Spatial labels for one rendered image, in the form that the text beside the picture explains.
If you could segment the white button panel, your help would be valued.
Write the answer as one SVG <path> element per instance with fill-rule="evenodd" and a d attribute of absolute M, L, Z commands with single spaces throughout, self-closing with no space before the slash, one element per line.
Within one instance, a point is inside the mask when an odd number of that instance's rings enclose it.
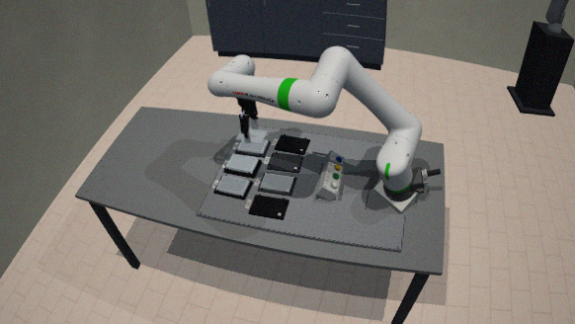
<path fill-rule="evenodd" d="M 333 150 L 330 150 L 328 154 L 314 151 L 312 153 L 326 155 L 316 193 L 316 200 L 337 203 L 344 171 L 345 157 Z"/>

